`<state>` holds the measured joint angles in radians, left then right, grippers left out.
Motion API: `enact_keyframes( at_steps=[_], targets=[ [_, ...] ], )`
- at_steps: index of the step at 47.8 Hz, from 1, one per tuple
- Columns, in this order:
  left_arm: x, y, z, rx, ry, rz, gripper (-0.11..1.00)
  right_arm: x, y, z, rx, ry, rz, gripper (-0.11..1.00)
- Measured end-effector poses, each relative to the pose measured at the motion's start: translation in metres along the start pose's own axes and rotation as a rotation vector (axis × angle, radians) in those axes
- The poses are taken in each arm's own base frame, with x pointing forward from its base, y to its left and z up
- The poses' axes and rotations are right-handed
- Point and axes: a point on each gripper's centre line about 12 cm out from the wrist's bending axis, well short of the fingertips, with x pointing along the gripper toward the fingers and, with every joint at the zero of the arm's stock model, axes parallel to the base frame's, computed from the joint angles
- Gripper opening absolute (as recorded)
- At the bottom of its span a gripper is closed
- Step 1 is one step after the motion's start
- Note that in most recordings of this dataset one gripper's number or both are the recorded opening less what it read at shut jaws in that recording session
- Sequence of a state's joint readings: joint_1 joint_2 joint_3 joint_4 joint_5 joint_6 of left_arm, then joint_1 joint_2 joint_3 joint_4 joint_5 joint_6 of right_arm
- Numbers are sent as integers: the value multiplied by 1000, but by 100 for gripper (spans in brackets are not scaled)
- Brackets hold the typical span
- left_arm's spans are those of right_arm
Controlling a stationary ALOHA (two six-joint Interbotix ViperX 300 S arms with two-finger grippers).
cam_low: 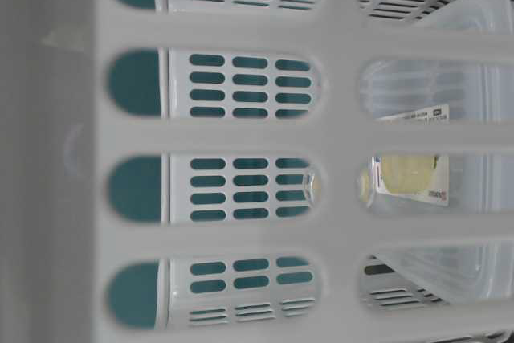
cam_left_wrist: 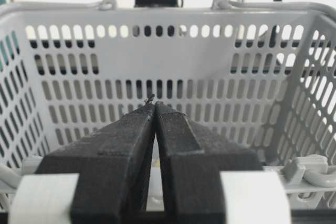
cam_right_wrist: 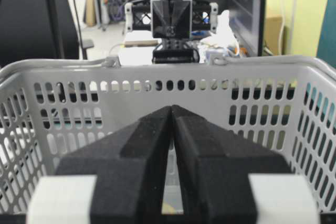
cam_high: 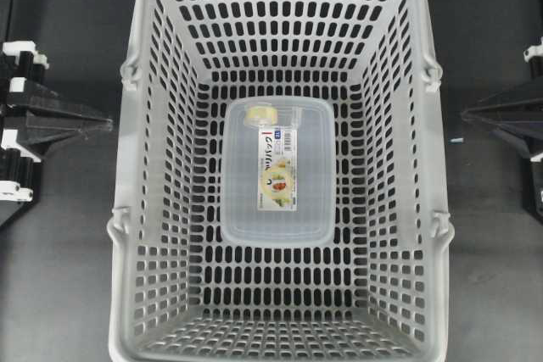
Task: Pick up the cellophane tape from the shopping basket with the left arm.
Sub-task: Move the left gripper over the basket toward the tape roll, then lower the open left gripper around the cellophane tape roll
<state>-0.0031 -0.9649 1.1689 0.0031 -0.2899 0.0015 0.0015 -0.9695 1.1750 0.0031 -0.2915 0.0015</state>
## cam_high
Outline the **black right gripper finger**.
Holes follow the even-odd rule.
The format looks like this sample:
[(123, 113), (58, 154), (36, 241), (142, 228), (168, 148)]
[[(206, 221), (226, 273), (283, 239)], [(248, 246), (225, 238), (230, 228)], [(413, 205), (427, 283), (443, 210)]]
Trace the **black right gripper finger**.
[(493, 136), (513, 146), (529, 161), (542, 160), (541, 120), (494, 120), (481, 115), (465, 114), (464, 120), (484, 128)]
[(499, 92), (462, 112), (464, 120), (485, 123), (538, 123), (542, 121), (542, 78)]

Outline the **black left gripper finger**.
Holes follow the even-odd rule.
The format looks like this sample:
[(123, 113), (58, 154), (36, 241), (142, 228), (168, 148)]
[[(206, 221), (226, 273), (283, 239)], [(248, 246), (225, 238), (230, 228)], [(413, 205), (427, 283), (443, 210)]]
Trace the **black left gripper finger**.
[(112, 119), (91, 106), (78, 103), (57, 92), (52, 91), (44, 85), (33, 81), (25, 83), (25, 106), (30, 110), (39, 113), (52, 114), (54, 116), (66, 116), (81, 120), (95, 120), (100, 122), (111, 122)]
[(112, 122), (36, 122), (22, 125), (17, 130), (16, 143), (39, 159), (44, 159), (54, 144), (112, 130)]

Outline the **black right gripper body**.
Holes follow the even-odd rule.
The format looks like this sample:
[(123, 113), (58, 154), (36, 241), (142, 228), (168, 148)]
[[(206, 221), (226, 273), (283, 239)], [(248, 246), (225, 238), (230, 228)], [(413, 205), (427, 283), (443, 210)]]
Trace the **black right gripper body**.
[(523, 57), (531, 73), (527, 110), (535, 116), (531, 120), (533, 136), (529, 142), (534, 206), (535, 213), (542, 214), (542, 44), (527, 48)]

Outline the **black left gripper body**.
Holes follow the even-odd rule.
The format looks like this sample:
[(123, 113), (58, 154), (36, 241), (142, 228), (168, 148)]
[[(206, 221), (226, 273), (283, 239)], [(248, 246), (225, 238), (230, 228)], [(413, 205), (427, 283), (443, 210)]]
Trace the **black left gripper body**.
[(1, 46), (1, 199), (31, 202), (37, 196), (36, 168), (48, 150), (31, 127), (37, 109), (31, 91), (43, 83), (48, 58), (34, 42)]

